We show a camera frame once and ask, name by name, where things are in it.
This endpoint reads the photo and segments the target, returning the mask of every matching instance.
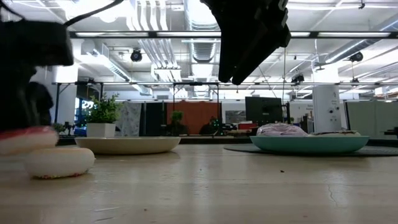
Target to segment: table surface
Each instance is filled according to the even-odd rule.
[[[97,156],[89,174],[31,180],[0,158],[0,223],[398,223],[398,157],[287,157],[222,145]]]

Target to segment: green plant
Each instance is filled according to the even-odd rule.
[[[182,111],[173,111],[172,113],[172,122],[179,123],[182,120],[184,112]]]
[[[56,132],[58,132],[58,133],[64,132],[64,131],[66,130],[66,128],[64,127],[64,125],[59,124],[59,123],[53,123],[53,124],[52,124],[52,127],[53,127],[53,129],[54,129]]]
[[[121,107],[121,104],[116,102],[116,97],[118,96],[118,94],[115,94],[112,95],[111,98],[107,98],[106,94],[104,94],[100,100],[92,96],[93,106],[88,108],[86,122],[114,123],[118,119],[119,109]]]

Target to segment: pink frosted donut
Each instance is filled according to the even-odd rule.
[[[291,125],[291,124],[284,124],[284,123],[276,123],[276,124],[266,124],[261,126],[257,130],[258,136],[299,136],[305,137],[308,134],[303,131],[301,128]]]
[[[0,156],[51,148],[58,142],[58,134],[50,126],[16,129],[0,133]]]

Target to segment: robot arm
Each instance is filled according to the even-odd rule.
[[[218,79],[241,84],[279,47],[290,42],[288,0],[201,0],[221,29]]]

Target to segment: ceiling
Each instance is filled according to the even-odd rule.
[[[95,0],[106,4],[107,0]],[[69,0],[59,1],[44,1],[44,0],[13,0],[6,1],[17,12],[26,16],[28,19],[45,20],[45,21],[66,21],[66,13],[68,9],[60,7],[60,2],[71,2]],[[80,2],[87,2],[93,4],[93,0],[80,0]],[[289,9],[289,19],[287,24],[290,30],[294,31],[378,31],[375,30],[379,24],[388,20],[391,17],[396,17],[398,20],[398,1],[396,0],[366,0],[364,9],[358,9],[360,0],[290,0],[287,7]],[[137,1],[138,9],[142,7],[142,2]],[[160,2],[156,1],[156,13],[160,15]],[[189,30],[190,23],[186,20],[186,11],[184,11],[183,0],[168,0],[166,4],[166,23],[169,30]],[[91,17],[73,25],[70,30],[74,31],[109,31],[109,30],[129,30],[126,24],[126,17],[131,16],[129,8],[129,1],[124,1],[122,6],[117,10],[117,18],[114,22],[103,22],[99,17]],[[16,19],[14,16],[3,12],[4,18]],[[192,47],[190,47],[190,40],[172,39],[171,46],[175,55],[178,66],[181,68],[181,78],[183,81],[192,81],[197,78],[196,74],[192,72],[192,64],[197,63],[192,59]],[[306,81],[312,79],[312,69],[308,67],[300,71],[293,71],[293,68],[308,60],[314,55],[326,55],[338,50],[340,47],[351,42],[349,39],[293,39],[286,49],[277,49],[269,58],[260,64],[259,68],[245,80],[245,82],[263,82],[265,79],[269,82],[281,82],[283,74],[286,74],[286,80],[290,82],[291,76],[297,72],[303,73]],[[109,57],[124,71],[136,81],[153,82],[154,77],[150,74],[151,65],[148,56],[141,49],[143,59],[141,62],[132,62],[130,54],[134,48],[142,48],[137,39],[95,39],[96,46],[104,44],[109,48]],[[218,52],[220,44],[215,44],[215,56],[211,61],[213,65],[212,72],[207,76],[208,81],[216,81],[218,75]],[[339,61],[335,65],[338,67],[339,77],[341,81],[350,81],[353,76],[365,74],[367,72],[377,71],[378,69],[398,61],[398,50],[391,50],[397,47],[396,40],[382,40],[365,49],[361,52],[364,55],[362,62]],[[79,77],[93,77],[99,82],[113,82],[117,81],[116,76],[107,67],[100,63],[95,63],[92,60],[86,60],[85,57],[77,60],[80,69]],[[379,80],[396,81],[398,82],[398,67],[394,67],[387,72],[380,72],[375,75],[368,76],[362,79],[362,82],[377,82]],[[235,86],[224,86],[222,88],[236,89]],[[267,85],[261,86],[241,86],[240,89],[265,89],[270,87]],[[341,89],[351,89],[350,86],[341,86]],[[366,93],[374,89],[375,86],[366,86],[358,88],[358,93]],[[131,86],[107,86],[109,91],[134,90]]]

